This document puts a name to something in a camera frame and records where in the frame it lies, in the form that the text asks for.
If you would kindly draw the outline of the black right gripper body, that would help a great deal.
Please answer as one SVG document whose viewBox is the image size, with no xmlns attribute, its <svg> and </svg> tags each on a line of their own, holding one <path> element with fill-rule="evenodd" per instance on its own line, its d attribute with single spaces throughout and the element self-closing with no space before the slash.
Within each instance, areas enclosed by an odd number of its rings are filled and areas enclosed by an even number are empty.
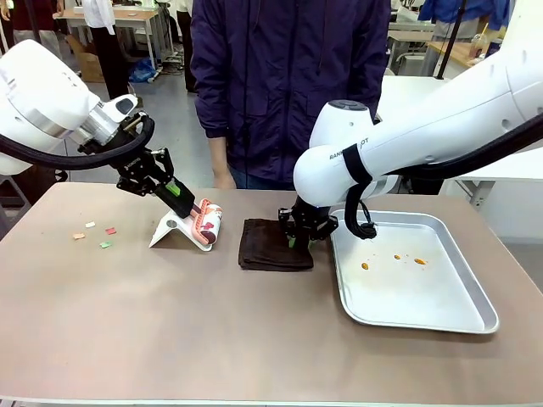
<svg viewBox="0 0 543 407">
<path fill-rule="evenodd" d="M 314 207 L 296 198 L 291 215 L 296 238 L 323 240 L 329 236 L 329 207 Z"/>
</svg>

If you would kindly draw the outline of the person's right hand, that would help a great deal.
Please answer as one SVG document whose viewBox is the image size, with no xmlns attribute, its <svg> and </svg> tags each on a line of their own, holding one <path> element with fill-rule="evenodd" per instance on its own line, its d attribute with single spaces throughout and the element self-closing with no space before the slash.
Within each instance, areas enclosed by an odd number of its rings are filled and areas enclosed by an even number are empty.
<svg viewBox="0 0 543 407">
<path fill-rule="evenodd" d="M 214 162 L 212 164 L 214 188 L 236 189 L 237 185 L 228 168 L 227 162 Z"/>
</svg>

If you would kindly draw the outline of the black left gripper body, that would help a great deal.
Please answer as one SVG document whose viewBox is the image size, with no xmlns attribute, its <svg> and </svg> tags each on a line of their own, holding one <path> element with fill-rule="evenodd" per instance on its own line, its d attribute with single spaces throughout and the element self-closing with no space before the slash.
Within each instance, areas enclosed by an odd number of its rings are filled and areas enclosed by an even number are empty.
<svg viewBox="0 0 543 407">
<path fill-rule="evenodd" d="M 124 161 L 116 162 L 113 168 L 119 174 L 116 187 L 125 192 L 132 193 L 132 181 L 152 179 L 154 182 L 160 182 L 160 167 L 148 148 L 144 148 Z"/>
</svg>

